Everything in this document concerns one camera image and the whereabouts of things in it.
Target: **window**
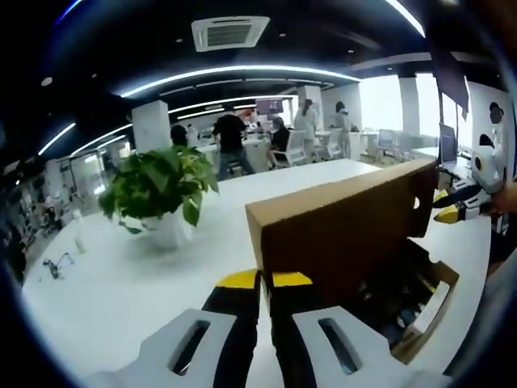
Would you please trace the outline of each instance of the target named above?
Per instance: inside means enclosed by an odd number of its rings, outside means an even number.
[[[401,86],[397,75],[366,78],[359,84],[364,128],[402,131]]]
[[[439,136],[439,99],[436,78],[431,73],[417,74],[418,91],[418,113],[420,116],[420,134],[438,137]],[[443,100],[443,123],[456,128],[456,103],[447,95],[442,94]],[[460,146],[472,147],[472,102],[469,99],[469,114],[464,120],[461,113],[462,108],[458,107],[458,124]]]

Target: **air vent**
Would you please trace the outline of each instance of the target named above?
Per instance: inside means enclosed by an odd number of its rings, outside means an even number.
[[[269,23],[265,16],[234,16],[192,23],[198,52],[254,47]]]

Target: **white chair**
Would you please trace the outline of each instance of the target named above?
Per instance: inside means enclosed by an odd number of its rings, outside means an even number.
[[[340,134],[341,129],[332,129],[325,144],[316,147],[316,156],[319,159],[336,159],[341,156],[341,147],[339,146]]]
[[[285,152],[272,150],[271,156],[278,167],[292,167],[307,163],[307,155],[304,151],[305,131],[289,131],[288,145]]]

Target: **green leaves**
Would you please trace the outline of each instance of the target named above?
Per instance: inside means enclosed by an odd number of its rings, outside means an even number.
[[[196,226],[203,192],[209,188],[219,192],[213,166],[204,154],[173,146],[127,158],[99,205],[110,220],[114,214],[142,220],[174,213],[183,204],[185,220]],[[120,225],[132,234],[141,232],[122,221]]]

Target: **person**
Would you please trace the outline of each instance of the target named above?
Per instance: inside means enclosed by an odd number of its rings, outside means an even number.
[[[176,124],[170,129],[170,139],[175,146],[188,146],[187,130],[180,124]]]
[[[229,168],[231,162],[238,162],[247,175],[254,174],[248,158],[246,150],[242,146],[242,133],[246,131],[244,122],[234,114],[222,116],[217,120],[213,136],[220,137],[220,162],[217,178],[225,180],[229,177]]]
[[[273,167],[275,167],[275,160],[272,156],[272,151],[280,151],[285,152],[288,148],[289,135],[290,132],[287,128],[285,128],[284,120],[281,117],[275,117],[271,121],[273,128],[275,129],[275,133],[273,133],[273,137],[271,138],[271,145],[269,150],[267,150],[267,158]],[[286,160],[284,155],[277,154],[277,160]]]
[[[191,148],[200,144],[200,133],[192,124],[187,125],[187,144]]]
[[[350,158],[350,131],[351,125],[348,118],[348,112],[342,101],[336,103],[336,113],[334,115],[334,127],[341,129],[339,135],[339,144],[344,158]]]
[[[306,99],[298,109],[294,119],[294,128],[296,131],[304,131],[304,149],[307,159],[314,160],[314,140],[316,139],[316,112],[311,108],[313,101]]]

